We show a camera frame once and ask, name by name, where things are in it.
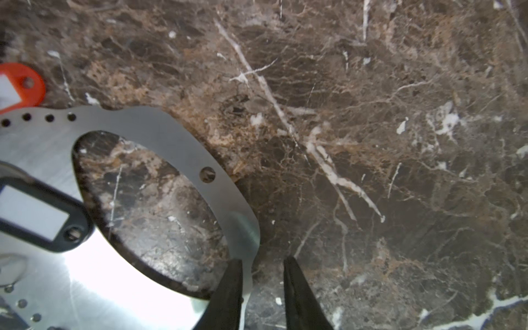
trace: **red key tag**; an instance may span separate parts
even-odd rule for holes
[[[0,64],[0,114],[38,106],[45,94],[44,81],[33,69],[20,63]]]

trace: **small hole in metal plate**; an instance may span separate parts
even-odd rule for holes
[[[24,81],[22,81],[22,87],[25,89],[31,89],[33,86],[35,86],[35,81],[30,77],[26,77],[24,78]]]
[[[71,227],[64,232],[64,238],[72,243],[79,241],[82,237],[82,230],[77,227]]]
[[[35,313],[31,317],[31,321],[33,322],[40,322],[40,320],[42,320],[42,315],[40,315],[39,313]]]
[[[204,182],[204,183],[213,182],[215,177],[216,177],[215,171],[212,168],[210,168],[209,166],[204,167],[200,171],[200,180],[202,180],[202,182]]]
[[[26,299],[20,299],[16,305],[19,307],[19,308],[26,308],[27,306],[27,300]]]

